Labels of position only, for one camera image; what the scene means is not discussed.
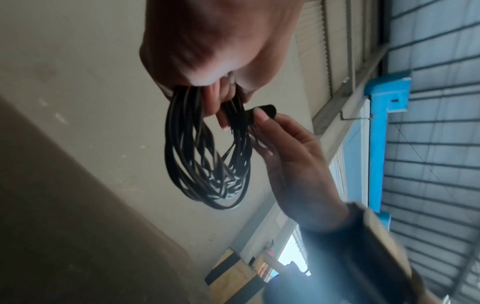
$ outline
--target cable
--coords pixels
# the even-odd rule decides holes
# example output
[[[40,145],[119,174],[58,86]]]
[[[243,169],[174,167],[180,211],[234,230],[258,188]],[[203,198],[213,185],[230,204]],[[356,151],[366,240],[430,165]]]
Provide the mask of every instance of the cable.
[[[270,117],[276,114],[274,106],[261,108]],[[240,204],[249,186],[252,144],[248,127],[253,123],[253,110],[245,111],[239,94],[222,103],[221,109],[230,122],[233,143],[220,157],[204,123],[201,88],[178,87],[166,116],[165,164],[170,179],[187,197],[225,210]],[[230,205],[216,202],[238,194]]]

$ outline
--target black stripe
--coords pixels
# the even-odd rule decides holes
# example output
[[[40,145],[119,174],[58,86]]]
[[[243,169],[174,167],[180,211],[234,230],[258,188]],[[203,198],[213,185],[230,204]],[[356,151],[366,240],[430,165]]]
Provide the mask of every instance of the black stripe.
[[[233,267],[238,261],[240,261],[240,256],[233,252],[230,256],[224,259],[217,267],[212,269],[205,277],[205,283],[211,285],[216,279],[218,279],[222,274],[227,270]]]
[[[245,286],[240,288],[234,295],[229,298],[225,304],[245,304],[247,303],[254,295],[257,294],[264,286],[266,282],[262,280],[258,275],[251,278]]]

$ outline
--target hanging cable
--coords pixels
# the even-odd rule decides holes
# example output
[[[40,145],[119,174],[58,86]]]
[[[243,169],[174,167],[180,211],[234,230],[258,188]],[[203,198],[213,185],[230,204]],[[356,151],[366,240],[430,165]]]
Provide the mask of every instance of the hanging cable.
[[[275,117],[274,106],[261,108]],[[222,103],[221,109],[233,134],[233,143],[223,156],[216,151],[213,134],[204,123],[200,87],[175,90],[165,123],[165,164],[170,179],[190,199],[218,210],[234,208],[244,198],[252,157],[248,128],[253,123],[253,110],[245,111],[239,94]],[[229,205],[217,202],[237,195]]]

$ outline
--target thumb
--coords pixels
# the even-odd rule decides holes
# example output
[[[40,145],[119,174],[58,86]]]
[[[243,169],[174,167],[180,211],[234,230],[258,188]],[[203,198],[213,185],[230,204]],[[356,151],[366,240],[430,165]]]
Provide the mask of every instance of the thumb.
[[[275,120],[271,119],[262,109],[255,108],[253,119],[256,127],[271,145],[278,151],[280,157],[299,156],[304,146],[287,133]]]

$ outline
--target person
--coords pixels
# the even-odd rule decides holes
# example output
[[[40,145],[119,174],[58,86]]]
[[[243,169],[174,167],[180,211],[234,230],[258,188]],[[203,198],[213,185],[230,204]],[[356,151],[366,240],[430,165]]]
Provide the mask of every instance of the person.
[[[221,102],[238,93],[244,94],[247,102],[256,90],[274,78],[287,54],[302,7],[303,0],[148,0],[139,55],[167,98],[172,97],[176,86],[202,86],[206,116],[216,115],[220,126],[227,128],[228,121],[220,111]],[[243,92],[236,92],[236,85]],[[255,109],[254,125],[265,147],[256,141],[252,145],[265,161],[278,205],[299,224],[307,239],[308,263],[316,285],[307,288],[305,283],[298,293],[316,290],[312,292],[324,301],[352,301],[348,294],[360,294],[363,287],[356,288],[358,280],[353,280],[352,274],[336,260],[335,255],[341,249],[333,254],[320,252],[322,246],[342,243],[345,227],[353,221],[353,209],[341,200],[319,141],[294,119],[282,114],[271,119],[261,109]],[[325,267],[325,260],[330,261],[330,266]],[[377,271],[374,266],[366,265],[370,268],[363,269],[365,273]],[[328,273],[328,279],[319,279],[319,273],[323,277]],[[384,275],[395,274],[390,271]],[[269,284],[276,287],[267,287],[265,301],[288,302],[287,295],[272,299],[272,294],[288,289],[282,278],[285,276],[281,274]],[[303,281],[287,279],[286,284],[300,280]],[[388,289],[375,278],[371,280],[381,289]],[[416,284],[420,286],[418,301],[438,301],[421,280]]]

